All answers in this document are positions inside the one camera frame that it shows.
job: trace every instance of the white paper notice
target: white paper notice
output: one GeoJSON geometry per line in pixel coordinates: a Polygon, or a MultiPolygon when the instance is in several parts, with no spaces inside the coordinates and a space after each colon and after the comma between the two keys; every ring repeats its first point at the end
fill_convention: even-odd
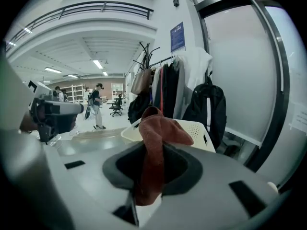
{"type": "Polygon", "coordinates": [[[295,105],[292,124],[290,126],[307,133],[307,108],[305,106],[300,104],[295,105]]]}

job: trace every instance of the laundry basket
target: laundry basket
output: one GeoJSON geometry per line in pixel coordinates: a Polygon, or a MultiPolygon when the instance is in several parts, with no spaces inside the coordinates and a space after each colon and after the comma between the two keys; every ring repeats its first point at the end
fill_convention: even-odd
{"type": "MultiPolygon", "coordinates": [[[[192,137],[194,144],[192,147],[212,151],[215,152],[214,146],[211,142],[211,139],[209,137],[209,134],[207,133],[204,125],[199,122],[192,122],[192,121],[186,121],[186,120],[177,120],[175,119],[181,127],[192,137]]],[[[140,132],[139,132],[139,123],[141,119],[135,121],[130,127],[124,129],[121,132],[121,136],[125,139],[131,140],[131,141],[141,141],[143,140],[140,132]]]]}

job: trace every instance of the railing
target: railing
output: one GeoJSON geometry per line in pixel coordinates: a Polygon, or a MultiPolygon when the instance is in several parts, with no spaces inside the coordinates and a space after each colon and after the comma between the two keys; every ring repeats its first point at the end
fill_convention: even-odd
{"type": "Polygon", "coordinates": [[[6,52],[14,47],[14,44],[18,42],[24,36],[32,33],[32,31],[50,21],[59,20],[65,16],[82,13],[82,12],[104,12],[104,11],[116,11],[116,12],[127,12],[133,13],[139,16],[144,16],[149,20],[152,9],[139,6],[136,4],[126,2],[115,2],[115,1],[90,1],[72,4],[59,8],[57,10],[46,13],[34,21],[30,22],[25,26],[24,29],[20,30],[9,42],[6,44],[6,52]]]}

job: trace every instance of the gray pants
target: gray pants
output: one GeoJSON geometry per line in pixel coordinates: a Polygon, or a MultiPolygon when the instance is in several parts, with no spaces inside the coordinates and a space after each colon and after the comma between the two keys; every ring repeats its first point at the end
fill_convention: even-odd
{"type": "Polygon", "coordinates": [[[96,125],[98,125],[99,127],[102,126],[102,116],[99,110],[99,106],[98,105],[92,105],[92,109],[94,110],[95,113],[95,120],[96,120],[96,125]]]}

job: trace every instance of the black office chair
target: black office chair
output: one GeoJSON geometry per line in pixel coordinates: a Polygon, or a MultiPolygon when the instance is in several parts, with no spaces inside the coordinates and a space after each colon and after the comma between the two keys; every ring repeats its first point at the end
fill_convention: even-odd
{"type": "Polygon", "coordinates": [[[118,98],[116,99],[116,101],[114,103],[112,103],[112,107],[110,107],[109,109],[113,110],[114,112],[110,113],[110,115],[112,115],[112,117],[114,117],[115,114],[118,114],[119,116],[122,115],[121,112],[121,106],[122,105],[122,101],[121,101],[121,95],[118,96],[118,98]]]}

